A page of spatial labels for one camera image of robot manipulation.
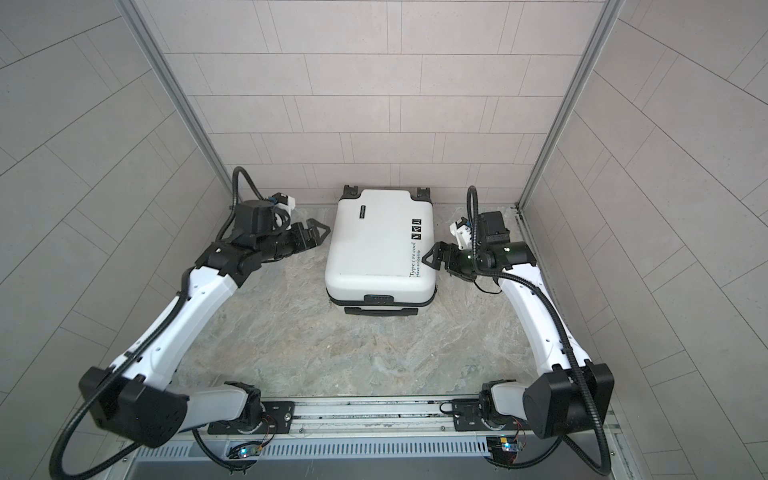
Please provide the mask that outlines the white black-lined carry-on suitcase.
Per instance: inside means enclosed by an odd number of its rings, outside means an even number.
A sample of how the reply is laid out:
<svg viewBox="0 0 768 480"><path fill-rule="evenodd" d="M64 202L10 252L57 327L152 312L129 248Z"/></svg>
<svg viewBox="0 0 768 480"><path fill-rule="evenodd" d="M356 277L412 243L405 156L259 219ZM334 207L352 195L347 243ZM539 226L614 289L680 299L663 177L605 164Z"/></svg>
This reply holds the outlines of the white black-lined carry-on suitcase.
<svg viewBox="0 0 768 480"><path fill-rule="evenodd" d="M414 316L437 293L422 262L435 244L431 191L346 185L338 202L325 269L329 300L343 313Z"/></svg>

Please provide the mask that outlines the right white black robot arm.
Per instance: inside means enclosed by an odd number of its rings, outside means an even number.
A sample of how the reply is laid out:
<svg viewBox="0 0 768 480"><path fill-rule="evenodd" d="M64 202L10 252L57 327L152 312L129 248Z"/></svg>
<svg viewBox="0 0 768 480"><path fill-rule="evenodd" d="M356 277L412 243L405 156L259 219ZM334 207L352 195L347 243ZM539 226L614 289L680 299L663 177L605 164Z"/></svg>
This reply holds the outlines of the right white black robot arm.
<svg viewBox="0 0 768 480"><path fill-rule="evenodd" d="M539 374L529 385L497 380L482 386L480 423L516 433L493 441L488 462L507 470L531 468L565 444L596 474L610 475L604 427L615 385L610 368L593 362L573 337L546 290L533 251L523 241L512 241L502 213L480 212L475 187L467 190L466 209L466 216L451 226L455 243L435 243L422 262L466 282L493 280L521 321ZM553 442L538 456L520 461L517 435L524 430Z"/></svg>

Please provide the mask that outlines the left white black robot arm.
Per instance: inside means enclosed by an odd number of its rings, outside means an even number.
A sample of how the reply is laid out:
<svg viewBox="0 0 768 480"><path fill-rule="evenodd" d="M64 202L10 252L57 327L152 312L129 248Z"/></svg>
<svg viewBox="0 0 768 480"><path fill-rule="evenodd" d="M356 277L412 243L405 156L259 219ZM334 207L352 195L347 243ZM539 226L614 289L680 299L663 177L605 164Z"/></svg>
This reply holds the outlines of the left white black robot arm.
<svg viewBox="0 0 768 480"><path fill-rule="evenodd" d="M177 433L222 422L241 433L266 425L260 390L242 382L195 393L170 390L185 353L216 311L263 265L320 246L331 232L315 219L293 222L292 197L276 193L253 200L239 199L238 183L251 179L237 167L232 173L230 213L214 241L182 274L174 299L151 326L107 368L90 368L80 379L83 404L63 428L53 446L49 474L68 479L65 450L85 417L131 445L80 473L89 479L140 447L164 445Z"/></svg>

